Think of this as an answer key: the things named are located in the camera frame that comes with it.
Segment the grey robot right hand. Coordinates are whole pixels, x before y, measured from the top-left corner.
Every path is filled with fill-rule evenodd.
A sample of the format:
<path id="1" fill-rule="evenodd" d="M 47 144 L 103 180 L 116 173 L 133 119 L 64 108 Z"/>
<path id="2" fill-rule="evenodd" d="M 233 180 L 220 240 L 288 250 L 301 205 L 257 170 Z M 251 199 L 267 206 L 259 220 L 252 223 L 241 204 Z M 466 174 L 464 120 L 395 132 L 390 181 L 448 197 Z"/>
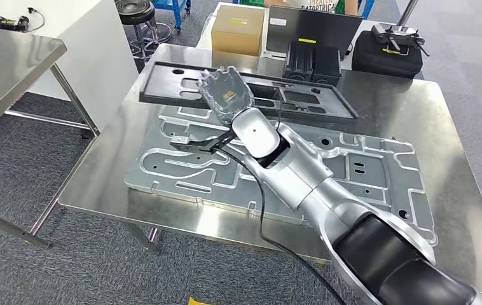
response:
<path id="1" fill-rule="evenodd" d="M 235 116 L 254 107 L 254 95 L 235 66 L 221 66 L 200 73 L 198 91 L 221 124 L 229 126 Z"/>

